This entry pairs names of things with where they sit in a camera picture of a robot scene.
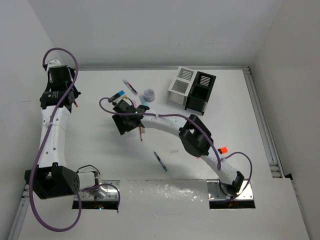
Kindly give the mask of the red gel pen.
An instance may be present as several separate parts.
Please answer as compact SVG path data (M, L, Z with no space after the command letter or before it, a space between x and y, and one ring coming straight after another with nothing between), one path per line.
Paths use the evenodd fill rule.
M138 131L139 131L139 139L142 142L143 141L143 131L142 131L142 128L140 126L138 127Z

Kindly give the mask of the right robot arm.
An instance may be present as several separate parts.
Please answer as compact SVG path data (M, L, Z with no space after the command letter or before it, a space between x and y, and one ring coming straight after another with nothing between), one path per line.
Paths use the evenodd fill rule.
M145 105L134 107L125 100L113 105L115 114L112 119L121 135L141 127L157 129L178 137L188 154L202 159L216 172L227 196L238 195L244 181L243 174L226 162L213 146L211 132L198 116L161 114Z

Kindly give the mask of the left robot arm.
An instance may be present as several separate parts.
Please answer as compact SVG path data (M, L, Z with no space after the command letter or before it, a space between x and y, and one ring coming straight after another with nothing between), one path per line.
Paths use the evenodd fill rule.
M73 171L65 160L67 123L80 92L73 87L63 101L60 98L71 85L75 71L67 65L48 65L47 73L47 86L40 97L41 153L33 179L33 191L42 200L76 195L97 184L100 175L92 166L86 172Z

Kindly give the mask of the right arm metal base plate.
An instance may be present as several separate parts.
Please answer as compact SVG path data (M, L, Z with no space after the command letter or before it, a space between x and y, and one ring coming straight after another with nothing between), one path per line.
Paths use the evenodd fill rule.
M227 192L226 187L224 187L218 179L207 180L207 190L208 199L211 202L219 202L229 200L232 195ZM239 192L236 194L236 201L253 201L254 194L252 190L251 183L245 179L240 187Z

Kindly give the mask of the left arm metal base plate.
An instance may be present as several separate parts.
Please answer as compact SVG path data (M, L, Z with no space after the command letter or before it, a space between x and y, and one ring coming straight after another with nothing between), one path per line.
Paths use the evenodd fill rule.
M120 192L119 180L102 180L99 183L100 186L97 189L91 191L81 191L79 196L82 201L118 201Z

